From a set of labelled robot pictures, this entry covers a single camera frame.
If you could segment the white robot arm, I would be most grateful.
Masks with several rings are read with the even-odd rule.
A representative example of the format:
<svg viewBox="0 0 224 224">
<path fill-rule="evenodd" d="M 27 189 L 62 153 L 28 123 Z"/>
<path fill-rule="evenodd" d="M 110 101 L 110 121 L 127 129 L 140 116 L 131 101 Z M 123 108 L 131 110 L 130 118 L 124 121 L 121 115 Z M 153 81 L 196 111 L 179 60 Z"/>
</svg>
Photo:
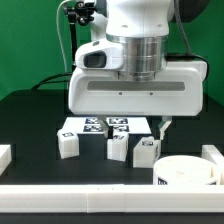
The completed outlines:
<svg viewBox="0 0 224 224">
<path fill-rule="evenodd" d="M 68 106 L 75 114 L 195 116 L 203 105 L 204 61 L 166 59 L 168 22 L 179 19 L 177 0 L 106 0 L 103 36 L 75 54 Z"/>
</svg>

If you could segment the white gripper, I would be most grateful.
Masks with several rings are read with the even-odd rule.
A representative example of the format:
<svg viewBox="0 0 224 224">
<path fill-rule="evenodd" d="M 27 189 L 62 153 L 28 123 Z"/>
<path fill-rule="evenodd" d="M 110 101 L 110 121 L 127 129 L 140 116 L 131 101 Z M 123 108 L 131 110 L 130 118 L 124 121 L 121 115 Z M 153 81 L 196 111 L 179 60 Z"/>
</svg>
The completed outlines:
<svg viewBox="0 0 224 224">
<path fill-rule="evenodd" d="M 68 107 L 78 115 L 163 116 L 160 139 L 171 116 L 195 116 L 203 105 L 204 61 L 169 61 L 164 70 L 144 82 L 118 78 L 118 72 L 77 68 L 70 80 Z M 98 117 L 104 137 L 109 125 Z"/>
</svg>

